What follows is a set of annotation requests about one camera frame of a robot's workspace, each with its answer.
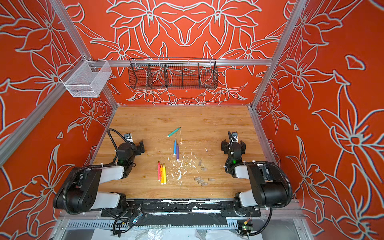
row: red marker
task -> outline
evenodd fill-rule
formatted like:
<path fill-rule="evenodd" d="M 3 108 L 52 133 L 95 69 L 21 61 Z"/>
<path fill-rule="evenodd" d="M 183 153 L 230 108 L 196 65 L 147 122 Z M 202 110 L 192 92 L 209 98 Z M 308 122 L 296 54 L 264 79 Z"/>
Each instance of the red marker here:
<path fill-rule="evenodd" d="M 160 181 L 161 181 L 161 167 L 160 167 L 160 161 L 159 161 L 159 164 L 157 165 L 157 174 L 158 174 L 159 182 L 160 182 Z"/>

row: purple marker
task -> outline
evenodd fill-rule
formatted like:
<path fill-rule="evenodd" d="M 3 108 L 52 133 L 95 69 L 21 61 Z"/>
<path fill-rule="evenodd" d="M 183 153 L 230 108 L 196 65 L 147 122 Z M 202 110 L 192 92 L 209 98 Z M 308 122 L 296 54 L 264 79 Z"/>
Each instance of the purple marker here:
<path fill-rule="evenodd" d="M 179 161 L 179 144 L 176 145 L 176 160 Z"/>

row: black wire basket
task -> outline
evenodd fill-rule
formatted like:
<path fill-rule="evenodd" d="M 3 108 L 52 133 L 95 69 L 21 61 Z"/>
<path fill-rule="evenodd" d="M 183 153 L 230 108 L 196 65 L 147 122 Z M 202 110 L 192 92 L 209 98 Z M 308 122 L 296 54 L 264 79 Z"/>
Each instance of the black wire basket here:
<path fill-rule="evenodd" d="M 215 89 L 218 85 L 215 59 L 163 58 L 153 63 L 148 58 L 131 58 L 130 62 L 133 89 Z"/>

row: wooden table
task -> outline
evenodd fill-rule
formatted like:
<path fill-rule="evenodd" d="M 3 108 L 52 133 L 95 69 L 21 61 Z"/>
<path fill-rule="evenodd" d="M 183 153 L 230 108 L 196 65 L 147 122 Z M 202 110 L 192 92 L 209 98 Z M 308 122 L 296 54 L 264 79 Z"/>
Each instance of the wooden table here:
<path fill-rule="evenodd" d="M 181 131 L 167 137 L 174 129 Z M 119 107 L 110 128 L 121 134 L 132 133 L 133 141 L 144 142 L 145 153 L 136 156 L 136 166 L 127 178 L 99 186 L 99 191 L 122 192 L 128 199 L 233 198 L 235 193 L 250 189 L 249 180 L 235 179 L 223 168 L 227 155 L 221 151 L 221 141 L 228 131 L 237 132 L 247 144 L 245 161 L 264 161 L 264 154 L 246 106 L 177 106 Z M 112 133 L 117 146 L 123 140 Z M 180 161 L 173 155 L 174 141 L 180 146 Z M 115 155 L 113 145 L 105 136 L 94 163 L 109 163 Z M 208 171 L 201 171 L 198 166 Z M 165 163 L 167 184 L 157 179 L 157 162 Z M 194 178 L 201 176 L 202 187 Z"/>

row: yellow marker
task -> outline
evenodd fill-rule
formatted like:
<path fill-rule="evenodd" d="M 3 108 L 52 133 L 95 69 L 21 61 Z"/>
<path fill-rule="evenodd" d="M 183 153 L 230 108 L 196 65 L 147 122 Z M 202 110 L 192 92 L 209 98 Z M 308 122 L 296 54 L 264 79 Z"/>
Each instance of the yellow marker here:
<path fill-rule="evenodd" d="M 165 164 L 163 164 L 163 178 L 164 178 L 164 184 L 167 184 L 167 172 L 166 172 Z"/>
<path fill-rule="evenodd" d="M 161 174 L 161 185 L 164 184 L 164 170 L 163 170 L 163 165 L 160 165 L 160 174 Z"/>

